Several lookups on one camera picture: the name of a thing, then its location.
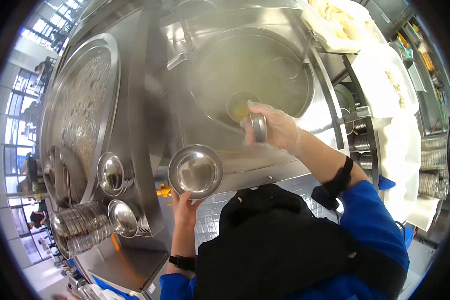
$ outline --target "blue glove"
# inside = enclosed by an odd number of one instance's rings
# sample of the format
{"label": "blue glove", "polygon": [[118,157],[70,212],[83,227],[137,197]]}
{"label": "blue glove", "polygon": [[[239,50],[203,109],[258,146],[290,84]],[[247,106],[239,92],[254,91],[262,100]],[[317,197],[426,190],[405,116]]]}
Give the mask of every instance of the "blue glove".
{"label": "blue glove", "polygon": [[394,181],[391,181],[390,179],[387,179],[382,175],[378,177],[378,189],[380,191],[391,189],[394,186],[396,186],[396,183]]}

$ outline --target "handle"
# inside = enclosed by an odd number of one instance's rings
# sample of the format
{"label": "handle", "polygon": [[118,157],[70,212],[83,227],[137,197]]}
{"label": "handle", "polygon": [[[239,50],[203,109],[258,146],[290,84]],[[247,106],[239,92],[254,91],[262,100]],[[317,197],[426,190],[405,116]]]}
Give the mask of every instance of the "handle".
{"label": "handle", "polygon": [[179,63],[181,63],[183,61],[187,61],[188,59],[189,59],[189,56],[187,55],[187,53],[182,52],[182,53],[178,54],[177,56],[175,56],[174,58],[172,58],[172,60],[167,63],[166,68],[168,70],[171,70],[171,69],[175,68]]}

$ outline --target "blue shirt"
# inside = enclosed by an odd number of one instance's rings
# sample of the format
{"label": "blue shirt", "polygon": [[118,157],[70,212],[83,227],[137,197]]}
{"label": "blue shirt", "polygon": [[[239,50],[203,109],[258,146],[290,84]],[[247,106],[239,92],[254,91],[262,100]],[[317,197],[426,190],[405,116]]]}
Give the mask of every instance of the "blue shirt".
{"label": "blue shirt", "polygon": [[[408,271],[407,248],[403,233],[378,197],[373,185],[363,180],[343,193],[340,226],[364,245],[388,255]],[[190,300],[197,277],[191,280],[180,273],[160,277],[161,300]],[[385,297],[350,274],[340,274],[282,299],[379,299]]]}

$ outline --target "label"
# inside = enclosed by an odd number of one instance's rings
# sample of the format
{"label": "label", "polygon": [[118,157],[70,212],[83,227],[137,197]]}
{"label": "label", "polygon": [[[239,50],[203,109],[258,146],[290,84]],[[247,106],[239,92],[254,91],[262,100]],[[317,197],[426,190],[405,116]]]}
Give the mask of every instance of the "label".
{"label": "label", "polygon": [[385,22],[387,22],[387,24],[390,24],[391,21],[385,13],[382,13],[381,17],[385,20]]}
{"label": "label", "polygon": [[150,294],[153,294],[153,292],[155,291],[155,284],[150,284],[150,286],[148,287],[148,289],[147,289],[147,291],[150,293]]}

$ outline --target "yellow valve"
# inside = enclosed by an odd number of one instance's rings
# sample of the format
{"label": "yellow valve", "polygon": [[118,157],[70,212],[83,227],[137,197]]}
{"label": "yellow valve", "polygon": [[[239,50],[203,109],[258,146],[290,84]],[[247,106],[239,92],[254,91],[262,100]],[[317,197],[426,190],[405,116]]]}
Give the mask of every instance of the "yellow valve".
{"label": "yellow valve", "polygon": [[157,189],[157,196],[163,196],[164,198],[172,196],[172,188],[163,183],[160,184],[160,189]]}

